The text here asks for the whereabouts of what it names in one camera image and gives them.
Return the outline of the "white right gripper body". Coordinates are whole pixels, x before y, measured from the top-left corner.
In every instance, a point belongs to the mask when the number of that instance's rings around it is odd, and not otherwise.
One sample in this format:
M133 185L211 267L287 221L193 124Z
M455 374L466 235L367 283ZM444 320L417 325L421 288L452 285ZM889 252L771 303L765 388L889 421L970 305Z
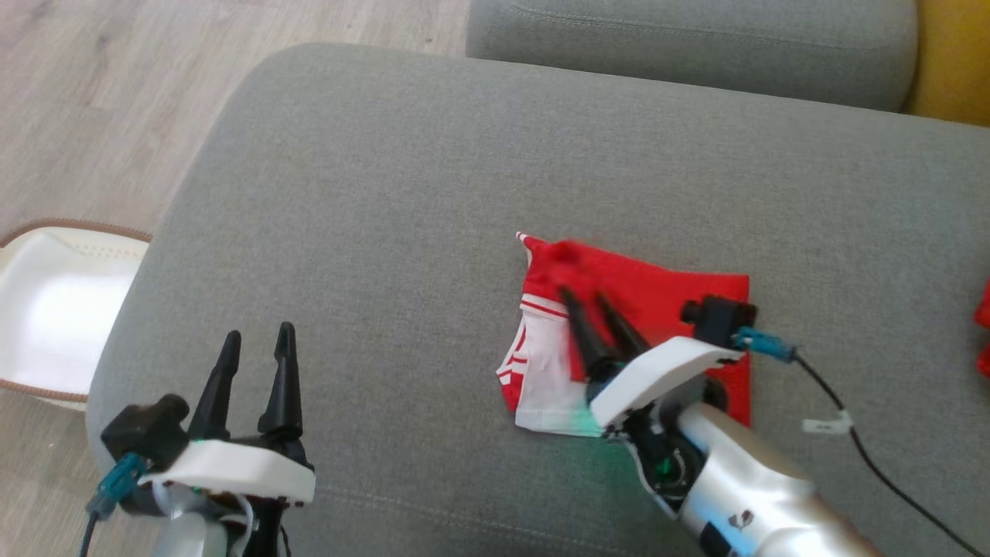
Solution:
M588 406L602 437L628 447L644 490L655 500L685 500L704 465L703 452L681 431L679 417L701 395L710 369L742 360L742 351L690 337L673 337L616 367L592 385Z

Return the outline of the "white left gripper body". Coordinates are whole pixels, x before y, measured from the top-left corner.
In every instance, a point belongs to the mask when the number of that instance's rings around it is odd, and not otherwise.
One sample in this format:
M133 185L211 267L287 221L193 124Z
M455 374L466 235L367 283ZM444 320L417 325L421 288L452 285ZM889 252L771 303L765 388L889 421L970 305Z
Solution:
M138 486L169 519L155 556L289 556L282 518L312 503L316 475L272 450L200 440Z

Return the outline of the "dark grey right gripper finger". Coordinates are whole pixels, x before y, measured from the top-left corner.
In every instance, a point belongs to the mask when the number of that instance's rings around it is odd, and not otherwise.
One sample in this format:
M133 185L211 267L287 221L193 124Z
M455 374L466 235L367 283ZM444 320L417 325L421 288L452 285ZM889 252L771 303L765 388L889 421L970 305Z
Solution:
M647 339L633 327L619 310L602 293L596 293L595 301L598 310L614 342L616 355L622 362L632 362L636 357L650 351L651 345Z
M559 289L567 309L570 331L587 381L611 381L620 363L612 345L599 333L579 297L567 288Z

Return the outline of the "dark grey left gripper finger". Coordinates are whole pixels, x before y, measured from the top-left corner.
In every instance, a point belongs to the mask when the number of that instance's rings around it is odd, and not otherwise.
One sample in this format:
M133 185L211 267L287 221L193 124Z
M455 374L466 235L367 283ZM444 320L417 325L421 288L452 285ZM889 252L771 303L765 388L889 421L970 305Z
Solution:
M241 333L237 330L230 331L189 423L187 433L191 439L227 441L232 438L227 430L227 413L233 379L240 366L240 355Z
M280 324L273 357L275 377L257 430L265 438L299 445L303 434L302 396L295 327L291 322Z

